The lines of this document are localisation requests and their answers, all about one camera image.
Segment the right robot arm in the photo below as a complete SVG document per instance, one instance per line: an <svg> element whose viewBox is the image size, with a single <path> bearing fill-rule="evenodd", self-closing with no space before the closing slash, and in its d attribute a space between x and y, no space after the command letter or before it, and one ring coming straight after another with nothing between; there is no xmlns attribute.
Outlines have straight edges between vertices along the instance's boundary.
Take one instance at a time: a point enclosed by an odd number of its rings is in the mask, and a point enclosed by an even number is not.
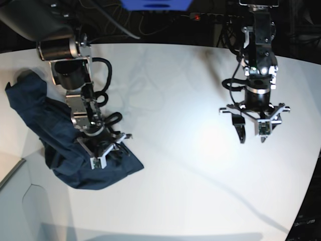
<svg viewBox="0 0 321 241"><path fill-rule="evenodd" d="M105 168L107 157L120 152L129 134L116 132L107 125L101 107L108 101L107 89L112 68L109 61L93 58L87 35L60 22L41 1L1 1L1 21L17 34L34 41L42 61L50 65L52 81L66 90L71 121L86 138L77 141L88 152L93 168ZM94 91L92 63L108 68L106 85Z"/></svg>

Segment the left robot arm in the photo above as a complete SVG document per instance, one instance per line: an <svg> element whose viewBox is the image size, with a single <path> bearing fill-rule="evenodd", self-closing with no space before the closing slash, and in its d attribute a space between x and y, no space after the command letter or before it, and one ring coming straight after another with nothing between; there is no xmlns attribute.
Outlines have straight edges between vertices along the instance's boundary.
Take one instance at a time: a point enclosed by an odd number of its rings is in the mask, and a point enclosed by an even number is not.
<svg viewBox="0 0 321 241"><path fill-rule="evenodd" d="M244 100L221 108L221 113L230 113L232 124L238 134L240 143L245 143L246 121L254 123L255 134L261 142L282 124L281 113L290 112L284 103L273 105L270 102L271 92L276 89L278 63L272 51L272 41L276 34L275 23L269 10L279 6L278 1L239 1L239 5L249 9L249 17L241 31L244 40L235 53L237 68L242 68L245 79L232 76L222 81L222 86L232 95L244 92Z"/></svg>

